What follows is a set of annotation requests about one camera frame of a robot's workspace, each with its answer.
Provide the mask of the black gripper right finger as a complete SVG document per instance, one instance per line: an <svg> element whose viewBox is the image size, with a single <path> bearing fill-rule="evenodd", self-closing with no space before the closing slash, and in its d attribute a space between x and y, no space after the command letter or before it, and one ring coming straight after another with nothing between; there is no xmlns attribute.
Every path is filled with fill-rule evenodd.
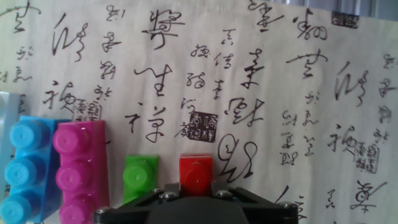
<svg viewBox="0 0 398 224"><path fill-rule="evenodd" d="M226 182L212 183L212 197L233 202L249 216L298 216L298 206L292 202L271 202L242 187L230 187Z"/></svg>

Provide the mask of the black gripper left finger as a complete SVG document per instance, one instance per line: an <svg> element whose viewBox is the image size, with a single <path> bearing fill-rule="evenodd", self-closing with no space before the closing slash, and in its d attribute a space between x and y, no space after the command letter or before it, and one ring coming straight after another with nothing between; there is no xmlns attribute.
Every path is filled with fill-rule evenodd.
<svg viewBox="0 0 398 224"><path fill-rule="evenodd" d="M101 207L94 211L94 216L146 216L155 205L180 198L180 184L165 184L162 189L156 187L144 195L121 205L118 208Z"/></svg>

